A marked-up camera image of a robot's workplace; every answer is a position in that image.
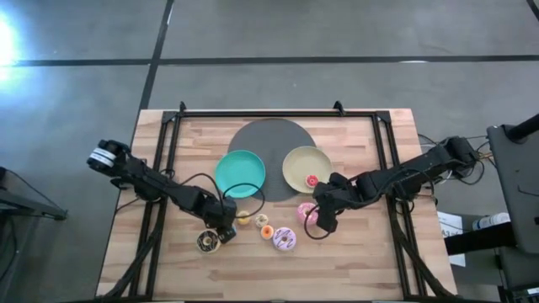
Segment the toy donut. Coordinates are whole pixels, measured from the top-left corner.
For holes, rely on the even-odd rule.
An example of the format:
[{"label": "toy donut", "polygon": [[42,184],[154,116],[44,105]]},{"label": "toy donut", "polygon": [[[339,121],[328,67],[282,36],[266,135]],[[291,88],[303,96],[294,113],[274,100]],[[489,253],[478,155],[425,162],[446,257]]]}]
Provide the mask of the toy donut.
[{"label": "toy donut", "polygon": [[[249,215],[248,211],[242,210],[236,214],[237,217],[246,216]],[[251,217],[247,218],[237,218],[237,223],[239,225],[247,225],[249,221],[251,220]]]},{"label": "toy donut", "polygon": [[263,239],[269,240],[273,236],[273,227],[271,226],[263,226],[260,230],[260,236],[262,236]]},{"label": "toy donut", "polygon": [[307,178],[305,179],[305,182],[308,187],[314,188],[318,184],[318,178],[315,175],[308,175]]},{"label": "toy donut", "polygon": [[259,228],[262,228],[268,225],[269,220],[270,219],[268,219],[267,215],[260,214],[254,218],[254,224],[256,224],[256,226],[258,226]]},{"label": "toy donut", "polygon": [[196,237],[196,246],[203,253],[214,253],[221,246],[221,241],[216,232],[205,230]]},{"label": "toy donut", "polygon": [[[305,218],[307,218],[307,213],[309,212],[309,210],[312,210],[312,208],[315,206],[316,205],[314,203],[305,202],[305,203],[301,203],[297,207],[296,217],[302,225],[305,222]],[[313,211],[309,215],[309,219],[307,220],[307,225],[308,226],[314,225],[317,222],[317,220],[318,220],[318,213],[316,211]]]},{"label": "toy donut", "polygon": [[273,245],[281,251],[290,251],[296,245],[296,234],[288,227],[281,227],[273,235]]}]

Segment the pink donut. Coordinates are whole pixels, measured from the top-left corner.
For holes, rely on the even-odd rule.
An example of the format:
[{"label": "pink donut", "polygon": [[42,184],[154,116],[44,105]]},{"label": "pink donut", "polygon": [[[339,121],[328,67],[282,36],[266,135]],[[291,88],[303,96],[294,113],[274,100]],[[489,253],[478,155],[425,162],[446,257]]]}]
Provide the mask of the pink donut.
[{"label": "pink donut", "polygon": [[281,251],[289,251],[296,245],[296,234],[288,227],[281,227],[273,234],[273,245]]},{"label": "pink donut", "polygon": [[[301,203],[296,210],[296,217],[300,221],[300,223],[303,225],[305,222],[305,218],[307,217],[307,212],[311,210],[316,205],[311,202],[305,202]],[[309,216],[309,219],[307,220],[307,225],[311,226],[314,225],[317,222],[318,219],[318,213],[316,211],[313,211],[311,215]]]}]

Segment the orange toy food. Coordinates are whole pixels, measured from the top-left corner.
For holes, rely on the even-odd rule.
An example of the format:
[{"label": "orange toy food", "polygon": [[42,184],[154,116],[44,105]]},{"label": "orange toy food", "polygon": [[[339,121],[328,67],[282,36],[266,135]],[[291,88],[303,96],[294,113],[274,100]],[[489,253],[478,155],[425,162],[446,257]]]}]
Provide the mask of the orange toy food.
[{"label": "orange toy food", "polygon": [[271,226],[264,226],[260,230],[260,236],[262,236],[263,239],[269,240],[273,236],[273,227]]}]

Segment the beige plate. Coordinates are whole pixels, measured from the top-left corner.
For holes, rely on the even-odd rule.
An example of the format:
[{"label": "beige plate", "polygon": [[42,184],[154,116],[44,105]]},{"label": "beige plate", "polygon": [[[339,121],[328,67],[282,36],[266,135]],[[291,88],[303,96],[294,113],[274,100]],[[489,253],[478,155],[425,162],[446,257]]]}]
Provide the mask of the beige plate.
[{"label": "beige plate", "polygon": [[307,186],[308,175],[315,175],[319,182],[326,183],[333,171],[328,156],[312,146],[293,149],[283,161],[283,175],[286,182],[300,193],[311,194],[314,190]]}]

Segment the small yellow object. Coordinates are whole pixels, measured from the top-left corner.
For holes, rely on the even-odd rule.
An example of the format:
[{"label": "small yellow object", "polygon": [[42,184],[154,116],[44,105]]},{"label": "small yellow object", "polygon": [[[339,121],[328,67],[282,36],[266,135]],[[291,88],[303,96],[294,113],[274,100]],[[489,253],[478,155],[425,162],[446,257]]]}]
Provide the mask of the small yellow object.
[{"label": "small yellow object", "polygon": [[260,230],[260,236],[262,236],[263,239],[269,240],[273,236],[273,227],[271,226],[264,226]]},{"label": "small yellow object", "polygon": [[[236,214],[236,216],[238,217],[241,217],[241,216],[246,216],[246,215],[249,215],[248,211],[245,211],[245,210],[242,210],[240,212],[238,212]],[[250,217],[247,217],[247,218],[237,218],[237,223],[239,225],[247,225],[249,223],[249,221],[251,220]]]},{"label": "small yellow object", "polygon": [[254,224],[256,224],[256,226],[258,226],[259,228],[262,228],[268,225],[269,220],[270,219],[268,219],[267,215],[260,214],[254,218]]}]

